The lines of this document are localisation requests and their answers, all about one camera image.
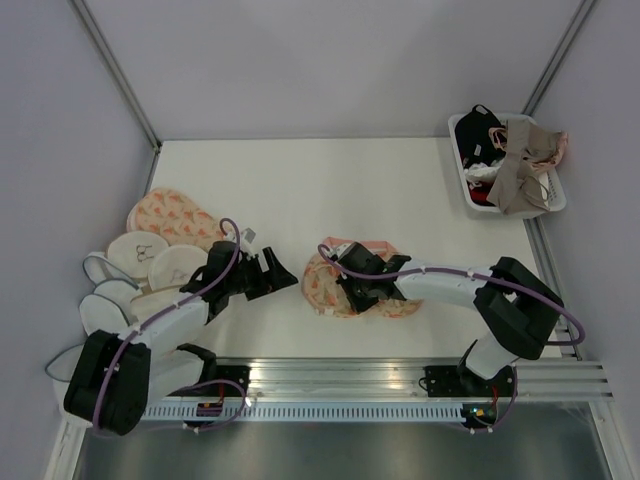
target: white wall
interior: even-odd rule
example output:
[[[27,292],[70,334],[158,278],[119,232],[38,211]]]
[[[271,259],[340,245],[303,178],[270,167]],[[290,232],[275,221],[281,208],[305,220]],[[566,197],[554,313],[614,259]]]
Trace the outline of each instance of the white wall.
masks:
[[[446,135],[521,110],[579,0],[87,0],[163,140]]]
[[[567,208],[545,217],[561,282],[640,451],[640,2],[600,2],[535,118],[570,134]]]
[[[44,473],[43,367],[82,336],[80,261],[124,227],[152,154],[65,0],[0,3],[0,478]]]

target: white table surface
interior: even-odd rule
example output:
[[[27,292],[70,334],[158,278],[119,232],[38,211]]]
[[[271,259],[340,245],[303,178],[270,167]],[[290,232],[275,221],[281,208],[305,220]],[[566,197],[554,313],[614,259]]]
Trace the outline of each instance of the white table surface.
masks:
[[[447,138],[169,141],[152,188],[251,227],[298,278],[328,236],[386,240],[438,264],[511,256],[535,272],[522,221],[466,216],[453,162]],[[486,331],[477,312],[433,301],[403,319],[320,316],[295,286],[234,297],[197,343],[220,356],[458,357]]]

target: laundry basket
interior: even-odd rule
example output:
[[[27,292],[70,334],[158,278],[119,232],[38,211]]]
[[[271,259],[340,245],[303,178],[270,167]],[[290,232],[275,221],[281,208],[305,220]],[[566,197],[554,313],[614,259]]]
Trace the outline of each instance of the laundry basket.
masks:
[[[458,176],[460,178],[460,185],[462,186],[462,193],[465,199],[465,207],[467,213],[472,218],[495,218],[496,215],[501,215],[502,212],[498,207],[485,207],[483,205],[478,205],[471,199],[471,195],[469,194],[469,187],[467,186],[467,179],[464,176],[464,169],[462,167],[462,158],[460,157],[460,150],[458,150],[458,141],[456,139],[456,125],[460,121],[462,117],[464,117],[466,113],[452,115],[449,118],[449,135],[451,136],[451,145],[453,146],[453,152],[456,157],[456,167],[458,169]],[[527,116],[520,115],[516,113],[496,113],[496,117],[502,123],[505,123],[510,119],[528,119],[531,123],[535,124],[536,121]],[[546,173],[549,176],[549,211],[550,212],[558,212],[562,210],[567,205],[567,198],[564,196],[564,190],[562,189],[562,184],[560,183],[560,177],[558,177],[558,173],[556,169],[553,168]],[[505,218],[534,218],[539,215],[542,215],[545,212],[522,212],[516,213],[513,215],[508,215]]]

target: metal corner post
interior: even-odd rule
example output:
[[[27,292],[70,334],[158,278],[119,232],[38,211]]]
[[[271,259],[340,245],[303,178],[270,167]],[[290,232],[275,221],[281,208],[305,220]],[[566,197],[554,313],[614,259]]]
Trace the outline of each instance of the metal corner post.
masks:
[[[599,1],[600,0],[582,0],[580,2],[580,5],[578,5],[573,17],[571,17],[569,25],[567,25],[566,30],[562,34],[558,45],[553,51],[549,62],[545,66],[542,75],[540,75],[538,83],[536,83],[529,100],[527,100],[527,104],[522,110],[523,114],[531,116],[536,111],[542,101],[542,98],[549,89],[551,82],[553,82],[558,70],[564,63],[564,60],[573,46],[578,34],[582,31],[582,28],[593,13]]]
[[[134,118],[140,125],[140,128],[144,132],[147,140],[151,144],[151,148],[154,153],[158,153],[160,151],[160,139],[156,135],[147,115],[145,114],[138,98],[136,97],[129,81],[127,80],[122,68],[120,67],[116,57],[114,56],[107,40],[100,30],[98,23],[91,13],[91,10],[85,3],[85,0],[68,0],[71,9],[74,11],[78,20],[82,24],[85,32],[87,33],[89,40],[93,44],[96,49],[102,63],[104,64],[107,72],[111,76],[111,79],[116,85],[116,88],[122,95],[123,100],[131,110]]]

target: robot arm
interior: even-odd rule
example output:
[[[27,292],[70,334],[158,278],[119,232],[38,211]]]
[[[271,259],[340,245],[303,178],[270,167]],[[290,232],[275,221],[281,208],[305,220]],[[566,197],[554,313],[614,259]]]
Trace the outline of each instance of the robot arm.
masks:
[[[550,306],[489,280],[507,280],[563,306],[553,291],[509,257],[502,257],[492,267],[469,269],[467,276],[460,276],[465,271],[459,268],[436,267],[406,255],[394,255],[385,262],[359,243],[338,247],[331,260],[345,270],[362,274],[342,274],[337,280],[358,313],[386,299],[428,299],[477,310],[489,333],[469,347],[458,373],[481,382],[491,380],[518,358],[540,358],[559,318]],[[474,278],[472,273],[489,280]]]
[[[268,266],[262,270],[258,255],[250,247],[254,236],[251,230],[241,234],[240,253],[215,287],[206,288],[234,259],[237,244],[231,240],[235,235],[213,244],[207,264],[193,274],[174,299],[179,308],[144,328],[137,324],[118,333],[98,330],[91,334],[69,383],[65,410],[92,421],[100,403],[99,427],[125,435],[137,425],[148,404],[185,386],[216,379],[215,354],[190,342],[227,307],[232,295],[244,294],[247,300],[254,300],[298,283],[270,247],[262,251]],[[198,292],[204,293],[185,302]],[[116,356],[116,368],[99,401],[105,375]]]

